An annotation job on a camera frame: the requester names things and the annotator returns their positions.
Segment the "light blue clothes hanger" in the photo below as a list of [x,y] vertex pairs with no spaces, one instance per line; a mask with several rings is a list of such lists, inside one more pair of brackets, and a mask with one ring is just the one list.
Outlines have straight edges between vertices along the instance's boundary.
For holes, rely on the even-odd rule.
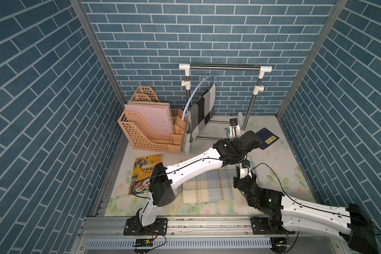
[[179,69],[185,71],[185,81],[182,82],[182,86],[186,87],[186,93],[187,93],[187,103],[184,107],[184,112],[182,115],[182,121],[186,116],[189,115],[189,106],[191,105],[191,101],[197,92],[197,90],[200,88],[200,86],[210,77],[213,77],[213,84],[216,85],[218,83],[218,78],[215,74],[210,74],[207,77],[203,78],[202,81],[196,86],[194,91],[190,93],[191,91],[191,82],[190,82],[190,74],[191,74],[191,64],[190,63],[180,63],[179,64]]

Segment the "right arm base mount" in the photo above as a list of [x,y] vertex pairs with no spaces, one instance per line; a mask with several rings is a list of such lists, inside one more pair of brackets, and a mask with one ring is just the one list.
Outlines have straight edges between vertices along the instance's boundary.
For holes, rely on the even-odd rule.
[[250,218],[251,227],[254,235],[287,235],[295,234],[295,231],[287,231],[280,222],[269,222],[269,218],[252,217]]

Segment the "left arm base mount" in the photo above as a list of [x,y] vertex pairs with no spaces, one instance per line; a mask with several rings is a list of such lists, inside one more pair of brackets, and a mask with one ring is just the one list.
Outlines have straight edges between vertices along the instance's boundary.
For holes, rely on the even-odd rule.
[[167,233],[168,219],[156,218],[155,222],[149,226],[142,226],[138,217],[132,217],[126,220],[124,228],[124,236],[151,236],[162,235]]

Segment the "black white checkered scarf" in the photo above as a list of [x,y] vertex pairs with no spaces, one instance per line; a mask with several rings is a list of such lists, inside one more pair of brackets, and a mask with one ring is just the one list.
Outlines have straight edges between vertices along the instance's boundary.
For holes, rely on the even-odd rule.
[[187,142],[192,143],[199,132],[208,124],[215,114],[216,86],[213,84],[209,90],[192,105],[188,114]]

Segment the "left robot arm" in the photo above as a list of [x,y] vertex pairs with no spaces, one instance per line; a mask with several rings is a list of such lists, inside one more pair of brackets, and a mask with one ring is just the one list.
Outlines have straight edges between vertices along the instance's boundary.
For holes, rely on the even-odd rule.
[[247,131],[234,140],[221,139],[199,155],[174,165],[157,164],[150,177],[148,201],[138,211],[142,227],[154,224],[161,208],[172,203],[174,190],[188,180],[207,171],[226,165],[241,163],[248,153],[259,148],[262,139],[253,131]]

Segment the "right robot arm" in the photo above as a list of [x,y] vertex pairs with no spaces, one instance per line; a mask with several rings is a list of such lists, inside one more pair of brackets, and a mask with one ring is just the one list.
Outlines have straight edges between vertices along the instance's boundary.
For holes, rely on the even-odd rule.
[[233,186],[250,207],[267,215],[250,219],[256,235],[306,232],[345,241],[350,249],[361,254],[378,253],[373,224],[359,205],[350,203],[348,207],[336,207],[299,200],[259,187],[256,175],[234,177]]

